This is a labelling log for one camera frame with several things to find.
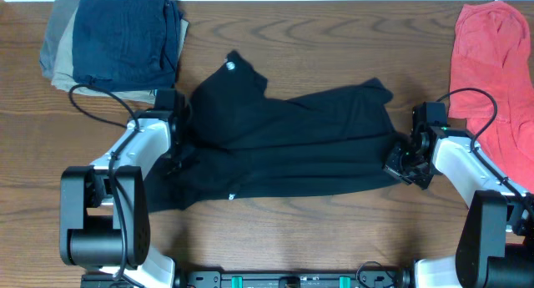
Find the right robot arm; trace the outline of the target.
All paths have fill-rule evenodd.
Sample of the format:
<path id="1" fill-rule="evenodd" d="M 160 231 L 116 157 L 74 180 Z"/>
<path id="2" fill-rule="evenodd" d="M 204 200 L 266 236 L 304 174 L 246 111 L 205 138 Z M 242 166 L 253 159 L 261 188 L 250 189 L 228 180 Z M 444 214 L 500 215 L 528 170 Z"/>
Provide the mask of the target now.
<path id="1" fill-rule="evenodd" d="M 405 287 L 531 287 L 533 196 L 485 156 L 465 129 L 430 126 L 397 142 L 384 170 L 422 189 L 442 174 L 468 207 L 454 255 L 417 260 Z"/>

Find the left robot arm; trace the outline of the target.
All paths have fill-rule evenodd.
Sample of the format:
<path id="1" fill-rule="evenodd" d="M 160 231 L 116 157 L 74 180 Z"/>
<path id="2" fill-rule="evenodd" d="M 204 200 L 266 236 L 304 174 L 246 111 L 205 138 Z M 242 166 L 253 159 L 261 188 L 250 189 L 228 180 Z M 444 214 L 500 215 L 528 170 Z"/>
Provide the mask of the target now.
<path id="1" fill-rule="evenodd" d="M 104 284 L 184 287 L 176 262 L 151 244 L 144 180 L 179 144 L 184 116 L 137 112 L 124 134 L 87 166 L 68 167 L 60 181 L 59 255 L 103 275 Z"/>

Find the black t-shirt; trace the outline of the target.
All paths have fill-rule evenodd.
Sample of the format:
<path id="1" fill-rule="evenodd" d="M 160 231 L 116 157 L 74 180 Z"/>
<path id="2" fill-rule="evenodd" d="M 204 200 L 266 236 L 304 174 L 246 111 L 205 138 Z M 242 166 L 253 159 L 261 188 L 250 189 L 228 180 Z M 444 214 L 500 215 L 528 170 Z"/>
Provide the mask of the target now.
<path id="1" fill-rule="evenodd" d="M 400 140 L 378 79 L 281 100 L 268 81 L 233 51 L 192 93 L 189 141 L 179 173 L 145 182 L 150 212 L 185 210 L 203 200 L 339 195 L 395 180 L 383 170 Z"/>

